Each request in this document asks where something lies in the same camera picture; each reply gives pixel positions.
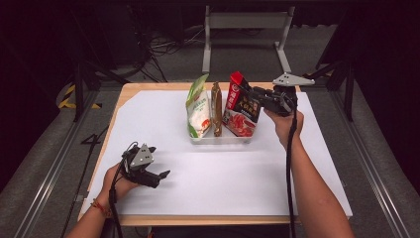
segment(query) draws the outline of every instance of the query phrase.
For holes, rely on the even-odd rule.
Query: metal frame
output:
[[[332,100],[340,112],[341,119],[346,125],[346,128],[352,137],[353,143],[356,146],[356,149],[359,152],[359,161],[361,163],[362,168],[367,175],[367,179],[370,182],[370,186],[376,196],[376,199],[382,208],[383,214],[388,221],[390,228],[392,229],[393,235],[395,237],[411,237],[408,233],[407,228],[405,227],[404,221],[402,220],[401,216],[398,213],[397,208],[392,201],[392,198],[386,188],[385,184],[383,183],[379,172],[376,169],[376,166],[373,163],[373,159],[368,153],[368,149],[365,146],[361,135],[359,134],[358,129],[356,128],[355,124],[352,121],[349,121],[347,112],[342,110],[343,99],[341,98],[338,91],[331,91]]]
[[[84,101],[83,108],[89,108],[95,101],[97,96],[97,91],[89,91],[86,100]],[[67,132],[67,136],[65,137],[64,142],[59,149],[58,154],[56,155],[52,166],[48,174],[46,175],[43,183],[41,184],[37,195],[35,196],[30,208],[28,209],[24,219],[21,222],[18,230],[15,233],[15,238],[24,238],[30,237],[32,230],[35,227],[35,224],[38,221],[38,218],[43,211],[50,194],[53,191],[56,181],[58,180],[58,176],[64,167],[64,164],[67,160],[68,152],[77,136],[78,131],[83,125],[84,119],[86,118],[87,111],[81,111],[79,120],[74,121],[71,125],[69,131]]]
[[[210,7],[206,6],[205,17],[205,46],[202,72],[210,72],[211,58],[211,29],[231,29],[231,28],[264,28],[281,29],[281,39],[274,42],[281,67],[284,72],[291,72],[290,65],[284,52],[284,45],[293,18],[294,7],[290,7],[287,12],[258,12],[258,13],[221,13],[210,12]]]

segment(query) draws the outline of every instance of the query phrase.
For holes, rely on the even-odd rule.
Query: forearm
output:
[[[334,193],[312,164],[298,137],[292,144],[292,174],[299,218],[309,237],[353,237]]]
[[[97,197],[97,201],[105,209],[109,208],[107,197],[108,196],[106,194],[99,194]],[[90,206],[71,232],[67,235],[67,238],[100,237],[105,219],[106,217],[101,209]]]

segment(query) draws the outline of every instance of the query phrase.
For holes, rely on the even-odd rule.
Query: white tabletop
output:
[[[193,145],[186,128],[187,94],[186,90],[140,91],[118,110],[81,213],[99,193],[106,170],[119,163],[136,141],[139,146],[157,147],[148,171],[171,172],[157,188],[141,186],[118,201],[122,216],[288,216],[285,152],[272,121],[262,112],[249,144]],[[350,217],[349,202],[309,99],[303,92],[297,95],[298,109],[305,115],[301,134],[305,149]]]

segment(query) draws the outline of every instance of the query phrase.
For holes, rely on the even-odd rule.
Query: red snack package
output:
[[[252,137],[259,121],[261,106],[248,96],[247,91],[250,90],[250,85],[240,72],[231,74],[222,122],[238,137]]]

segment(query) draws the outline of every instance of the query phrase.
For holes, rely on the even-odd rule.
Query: black cable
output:
[[[161,57],[161,56],[164,56],[164,55],[173,55],[173,54],[175,54],[176,52],[178,52],[179,50],[181,50],[185,47],[191,46],[196,42],[200,42],[200,41],[194,40],[194,39],[197,38],[202,32],[204,32],[204,28],[201,29],[198,33],[196,33],[189,40],[184,40],[181,45],[177,42],[166,40],[163,43],[161,43],[161,42],[154,43],[154,45],[150,47],[150,50],[153,53],[159,54],[159,55],[155,55],[155,57]],[[158,47],[165,47],[165,50],[164,51],[155,50],[155,48],[158,48]]]
[[[151,66],[153,66],[156,70],[158,70],[158,67],[156,66],[156,64],[155,63],[153,63],[153,62],[148,62]]]
[[[160,72],[161,77],[163,78],[164,82],[167,82],[166,77],[164,76],[163,71],[161,70],[159,64],[158,64],[158,59],[155,57],[154,53],[152,53],[152,60],[155,62],[157,70]]]
[[[95,148],[95,146],[96,146],[99,138],[101,138],[102,134],[104,134],[104,132],[106,130],[108,130],[108,128],[109,128],[109,125],[107,127],[105,127],[105,129],[102,130],[102,132],[98,136],[96,134],[93,134],[92,144],[90,144],[90,149],[89,149],[89,155],[87,156],[87,160],[86,160],[86,162],[84,164],[83,173],[82,173],[82,175],[80,177],[80,181],[78,183],[76,192],[74,193],[74,199],[73,199],[73,201],[71,203],[71,207],[70,207],[70,209],[68,211],[67,219],[65,220],[64,227],[62,228],[61,236],[60,236],[61,238],[64,237],[65,231],[67,230],[68,222],[70,221],[71,213],[73,212],[75,198],[78,196],[78,193],[80,191],[80,187],[81,187],[81,184],[83,182],[84,175],[86,174],[87,165],[89,164],[89,160],[90,160],[90,157],[92,156],[93,149]]]
[[[148,78],[150,78],[151,80],[155,81],[155,82],[159,82],[159,80],[157,80],[153,75],[151,75],[147,69],[145,69],[145,71],[143,71],[142,69],[140,70],[145,76],[147,76]]]
[[[130,148],[133,145],[139,145],[137,142],[133,142],[129,148],[124,152],[123,159],[120,162],[120,165],[118,166],[117,171],[115,172],[114,178],[112,179],[111,188],[109,189],[109,197],[108,202],[109,206],[112,211],[112,217],[114,219],[115,226],[117,227],[118,237],[123,238],[123,231],[121,229],[120,220],[118,218],[117,208],[115,207],[115,203],[117,203],[117,190],[115,189],[115,184],[117,183],[117,177],[120,174],[121,167],[127,160],[127,152],[130,150]]]
[[[293,104],[293,119],[290,126],[290,131],[287,140],[287,150],[286,150],[286,182],[287,182],[287,200],[289,208],[289,217],[290,217],[290,231],[291,237],[296,237],[296,231],[294,227],[294,211],[293,211],[293,197],[291,194],[291,144],[293,141],[293,135],[297,128],[297,107],[294,105],[293,101],[285,96]]]
[[[119,177],[116,181],[115,181],[115,183],[117,183],[120,179],[122,179],[123,177]]]
[[[128,77],[133,76],[136,73],[138,73],[142,67],[143,67],[142,65],[136,65],[134,69],[132,69],[130,71],[127,71],[127,72],[123,72],[121,74],[116,74],[116,75],[127,79]],[[106,76],[106,75],[97,75],[97,76],[99,77],[100,80],[103,80],[103,81],[113,81],[114,80],[111,77]]]
[[[167,49],[169,46],[173,46],[175,44],[176,44],[176,42],[170,41],[168,38],[155,37],[150,42],[150,49],[152,51],[154,51],[155,53],[164,53],[164,52],[156,51],[155,48],[166,47],[166,49]]]

